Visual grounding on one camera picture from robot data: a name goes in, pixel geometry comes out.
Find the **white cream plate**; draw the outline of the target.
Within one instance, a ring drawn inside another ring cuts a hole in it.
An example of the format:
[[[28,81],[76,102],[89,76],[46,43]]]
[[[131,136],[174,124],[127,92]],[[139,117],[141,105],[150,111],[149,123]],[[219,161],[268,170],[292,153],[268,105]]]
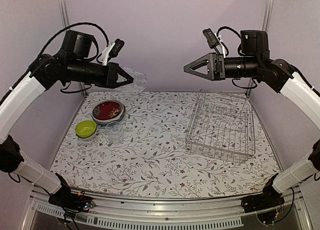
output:
[[[118,117],[116,117],[115,119],[122,117],[124,115],[124,113],[125,113],[125,106],[123,105],[122,113]]]

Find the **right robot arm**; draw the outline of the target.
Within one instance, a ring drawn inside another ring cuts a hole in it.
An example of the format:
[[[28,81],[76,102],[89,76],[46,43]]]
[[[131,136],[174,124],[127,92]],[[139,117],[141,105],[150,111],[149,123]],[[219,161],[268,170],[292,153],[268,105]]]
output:
[[[183,68],[185,73],[207,79],[250,78],[264,82],[276,93],[294,103],[316,126],[320,126],[320,96],[309,86],[301,72],[283,59],[261,60],[258,56],[223,57],[208,53]],[[317,141],[309,155],[273,176],[263,188],[258,203],[269,208],[289,188],[304,182],[320,171],[320,143]]]

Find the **clear glass cup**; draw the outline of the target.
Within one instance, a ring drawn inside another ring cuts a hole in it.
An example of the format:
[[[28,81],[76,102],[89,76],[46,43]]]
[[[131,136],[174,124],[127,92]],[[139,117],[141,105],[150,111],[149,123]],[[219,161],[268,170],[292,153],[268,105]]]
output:
[[[144,73],[137,72],[130,68],[123,68],[126,73],[133,77],[133,83],[120,87],[121,92],[142,92],[145,90],[148,78]]]
[[[109,141],[114,145],[119,145],[124,142],[124,131],[121,123],[113,126],[106,126],[105,132],[109,138]]]

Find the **blue polka dot plate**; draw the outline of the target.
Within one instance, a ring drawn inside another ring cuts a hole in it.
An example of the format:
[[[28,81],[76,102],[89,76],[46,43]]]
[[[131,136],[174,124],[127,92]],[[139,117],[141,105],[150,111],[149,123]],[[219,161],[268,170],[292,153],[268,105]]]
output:
[[[122,120],[124,119],[124,116],[122,116],[120,119],[118,120],[115,120],[115,121],[112,121],[112,122],[109,122],[109,123],[100,123],[100,122],[97,122],[96,124],[99,125],[99,126],[102,126],[102,127],[112,127],[112,126],[115,126],[117,125],[118,123],[120,123]]]

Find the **pale green flower plate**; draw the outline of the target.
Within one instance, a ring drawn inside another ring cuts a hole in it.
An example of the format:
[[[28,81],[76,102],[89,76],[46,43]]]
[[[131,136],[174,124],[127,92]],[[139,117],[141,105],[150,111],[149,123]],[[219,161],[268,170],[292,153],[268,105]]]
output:
[[[124,116],[118,117],[117,119],[109,119],[109,120],[98,120],[96,118],[92,118],[95,123],[101,126],[114,126],[116,123],[120,123],[123,120]]]

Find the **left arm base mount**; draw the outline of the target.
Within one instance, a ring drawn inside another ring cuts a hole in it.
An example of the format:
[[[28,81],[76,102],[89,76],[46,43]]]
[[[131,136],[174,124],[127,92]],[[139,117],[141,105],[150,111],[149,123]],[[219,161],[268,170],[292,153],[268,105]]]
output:
[[[54,194],[50,194],[48,202],[52,205],[71,210],[76,213],[88,212],[95,206],[92,197],[85,194],[85,191],[72,193],[70,186],[58,173],[55,174],[60,180],[61,188]]]

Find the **dark red patterned plate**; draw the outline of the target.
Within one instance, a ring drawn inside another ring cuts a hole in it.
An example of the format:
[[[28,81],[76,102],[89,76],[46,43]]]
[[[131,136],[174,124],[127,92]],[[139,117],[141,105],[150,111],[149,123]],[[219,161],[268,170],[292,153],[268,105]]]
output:
[[[92,116],[98,121],[109,121],[118,117],[123,111],[123,104],[116,100],[98,103],[92,110]]]

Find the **lime green bowl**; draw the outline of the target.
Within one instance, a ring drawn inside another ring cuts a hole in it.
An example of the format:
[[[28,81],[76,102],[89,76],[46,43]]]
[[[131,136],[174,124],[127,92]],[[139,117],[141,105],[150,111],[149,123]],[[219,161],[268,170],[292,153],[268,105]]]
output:
[[[79,138],[89,138],[95,134],[97,125],[92,120],[84,120],[75,126],[75,133]]]

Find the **white small bowl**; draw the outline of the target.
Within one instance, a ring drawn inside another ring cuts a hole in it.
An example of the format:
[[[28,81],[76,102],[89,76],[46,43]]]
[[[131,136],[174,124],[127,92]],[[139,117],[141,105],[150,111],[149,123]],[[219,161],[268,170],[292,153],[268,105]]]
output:
[[[78,137],[78,139],[80,141],[85,141],[85,142],[88,142],[88,141],[91,141],[93,140],[97,135],[97,132],[95,131],[92,135],[88,136],[88,137]]]

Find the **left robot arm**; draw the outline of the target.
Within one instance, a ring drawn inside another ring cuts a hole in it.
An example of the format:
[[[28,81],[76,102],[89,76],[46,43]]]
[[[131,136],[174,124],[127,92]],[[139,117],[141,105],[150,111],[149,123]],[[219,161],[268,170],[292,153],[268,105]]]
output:
[[[0,104],[0,170],[15,173],[34,185],[55,194],[63,206],[74,203],[74,195],[62,188],[63,181],[28,157],[10,136],[10,132],[27,109],[56,82],[65,85],[83,82],[100,88],[116,89],[133,83],[134,78],[118,63],[90,63],[71,59],[65,62],[44,54]]]

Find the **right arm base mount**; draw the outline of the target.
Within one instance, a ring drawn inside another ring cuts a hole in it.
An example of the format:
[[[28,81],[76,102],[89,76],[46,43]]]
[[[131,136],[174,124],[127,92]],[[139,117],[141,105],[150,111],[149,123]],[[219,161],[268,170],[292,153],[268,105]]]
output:
[[[274,224],[284,210],[284,197],[281,193],[267,187],[262,193],[248,195],[241,199],[245,213],[259,212],[256,217],[263,225]]]

